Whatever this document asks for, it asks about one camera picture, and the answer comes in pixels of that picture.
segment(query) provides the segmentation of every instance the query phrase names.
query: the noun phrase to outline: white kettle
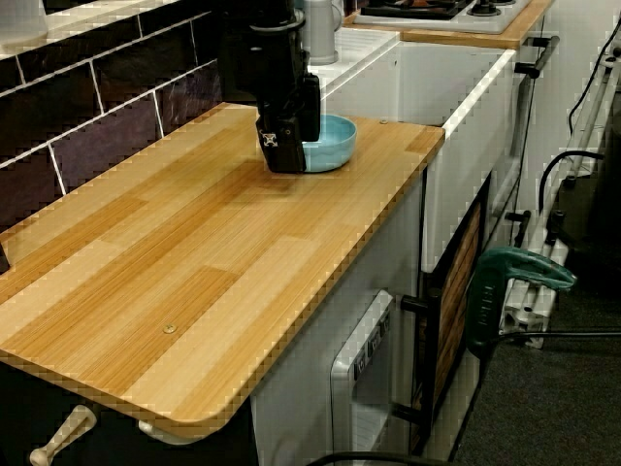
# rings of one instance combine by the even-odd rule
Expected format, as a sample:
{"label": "white kettle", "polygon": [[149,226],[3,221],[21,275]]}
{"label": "white kettle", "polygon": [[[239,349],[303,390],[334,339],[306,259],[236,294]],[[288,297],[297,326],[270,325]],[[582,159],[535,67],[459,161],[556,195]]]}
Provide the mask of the white kettle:
{"label": "white kettle", "polygon": [[47,33],[43,0],[0,0],[0,49]]}

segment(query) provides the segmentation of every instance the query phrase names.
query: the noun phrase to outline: farmhouse sink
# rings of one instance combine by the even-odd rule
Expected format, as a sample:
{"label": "farmhouse sink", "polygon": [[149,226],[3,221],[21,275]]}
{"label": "farmhouse sink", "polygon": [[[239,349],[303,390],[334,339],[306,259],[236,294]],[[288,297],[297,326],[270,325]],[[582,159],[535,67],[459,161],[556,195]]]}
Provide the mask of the farmhouse sink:
{"label": "farmhouse sink", "polygon": [[428,170],[424,272],[433,272],[487,175],[510,150],[517,94],[515,54],[397,43],[326,89],[328,113],[445,130],[444,146]]}

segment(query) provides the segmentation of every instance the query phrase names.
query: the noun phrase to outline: light blue bowl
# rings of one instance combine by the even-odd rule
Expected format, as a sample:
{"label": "light blue bowl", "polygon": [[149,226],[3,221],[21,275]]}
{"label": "light blue bowl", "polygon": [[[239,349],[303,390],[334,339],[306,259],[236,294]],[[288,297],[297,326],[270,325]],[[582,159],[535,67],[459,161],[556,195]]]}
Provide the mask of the light blue bowl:
{"label": "light blue bowl", "polygon": [[356,125],[347,118],[321,116],[319,141],[303,143],[307,173],[335,170],[351,158],[356,144]]}

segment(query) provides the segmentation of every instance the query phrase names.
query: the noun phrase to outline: black pipe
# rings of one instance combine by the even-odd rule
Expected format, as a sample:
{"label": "black pipe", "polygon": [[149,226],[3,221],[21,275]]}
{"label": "black pipe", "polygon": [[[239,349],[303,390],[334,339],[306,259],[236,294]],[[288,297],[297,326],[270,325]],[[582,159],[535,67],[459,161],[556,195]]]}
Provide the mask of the black pipe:
{"label": "black pipe", "polygon": [[619,338],[621,332],[513,332],[499,335],[496,342],[524,338]]}
{"label": "black pipe", "polygon": [[438,461],[435,459],[424,459],[418,456],[409,456],[407,454],[383,453],[377,451],[342,451],[338,453],[328,454],[322,458],[316,459],[308,466],[325,466],[327,464],[337,463],[339,461],[383,461],[387,463],[409,464],[412,466],[447,466],[451,463]]}

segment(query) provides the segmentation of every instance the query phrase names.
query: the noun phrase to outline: black cable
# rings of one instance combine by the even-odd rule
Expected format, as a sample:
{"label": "black cable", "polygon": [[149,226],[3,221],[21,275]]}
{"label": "black cable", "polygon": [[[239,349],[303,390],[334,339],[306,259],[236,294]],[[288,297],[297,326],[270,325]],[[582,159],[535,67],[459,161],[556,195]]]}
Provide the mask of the black cable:
{"label": "black cable", "polygon": [[612,31],[612,34],[610,35],[610,37],[608,37],[608,40],[605,41],[605,44],[602,47],[602,50],[600,51],[600,54],[598,55],[598,59],[595,61],[595,66],[593,67],[593,72],[591,73],[591,78],[589,78],[589,82],[586,84],[586,87],[584,88],[584,91],[582,92],[582,95],[580,96],[580,99],[577,101],[575,106],[573,106],[573,109],[570,112],[570,116],[568,117],[568,123],[570,125],[570,134],[571,135],[573,135],[573,122],[572,122],[573,114],[575,113],[577,108],[580,106],[580,104],[582,103],[584,98],[586,97],[586,94],[589,91],[589,88],[591,87],[591,84],[593,83],[593,80],[595,79],[595,75],[598,72],[598,66],[600,65],[600,61],[602,61],[602,57],[604,56],[605,50],[612,43],[612,40],[614,39],[614,36],[617,35],[617,32],[619,32],[619,27],[621,27],[621,16],[619,17],[619,20],[617,21],[617,25],[614,28],[614,31]]}
{"label": "black cable", "polygon": [[621,338],[620,331],[586,331],[586,332],[514,332],[499,335],[496,342],[501,340],[524,339],[524,338]]}
{"label": "black cable", "polygon": [[424,459],[418,456],[407,454],[383,453],[378,451],[342,451],[328,454],[322,458],[314,460],[308,466],[325,466],[326,464],[337,463],[339,461],[383,461],[387,463],[409,464],[413,466],[449,466],[450,463],[437,461],[435,459]]}
{"label": "black cable", "polygon": [[[542,39],[543,38],[543,28],[545,27],[545,16],[543,17],[543,20],[541,21],[541,30],[539,31],[539,38]],[[537,60],[539,60],[541,58],[541,55],[543,54],[543,49],[539,49],[538,53],[537,53]],[[522,184],[522,171],[524,170],[524,155],[526,152],[526,143],[528,142],[528,133],[531,127],[531,116],[533,114],[533,102],[535,101],[535,92],[536,90],[533,88],[533,93],[531,94],[531,102],[529,104],[529,108],[530,108],[530,112],[528,113],[528,118],[526,118],[526,129],[524,131],[524,150],[522,150],[522,153],[520,153],[520,170],[519,170],[519,176],[517,177],[517,183],[515,184],[515,186],[513,187],[513,189],[517,190],[517,195],[515,196],[515,202],[513,203],[513,209],[511,209],[513,212],[516,212],[518,203],[519,203],[519,193],[520,193],[520,186]],[[503,206],[503,212],[506,210],[507,208],[507,204],[508,201],[511,199],[511,196],[513,195],[513,190],[511,191],[511,194],[508,196],[507,201],[505,202],[505,205]],[[496,229],[500,226],[500,222],[496,223],[496,226],[494,226],[494,230],[490,233],[489,235],[489,239],[487,240],[487,243],[489,244],[489,242],[491,241],[494,233],[496,233]],[[511,223],[511,232],[510,232],[510,237],[513,238],[513,227],[515,226],[515,222]]]}
{"label": "black cable", "polygon": [[561,160],[571,155],[582,155],[583,157],[595,158],[597,160],[604,159],[604,156],[601,155],[600,153],[589,152],[588,150],[567,150],[557,155],[556,157],[554,157],[554,159],[550,163],[548,163],[547,167],[545,167],[545,170],[543,170],[543,175],[541,175],[541,181],[539,182],[539,213],[540,214],[541,214],[541,211],[543,210],[543,195],[545,194],[545,182],[547,180],[547,177],[550,175],[550,172],[552,171],[552,169],[557,163],[559,163]]}

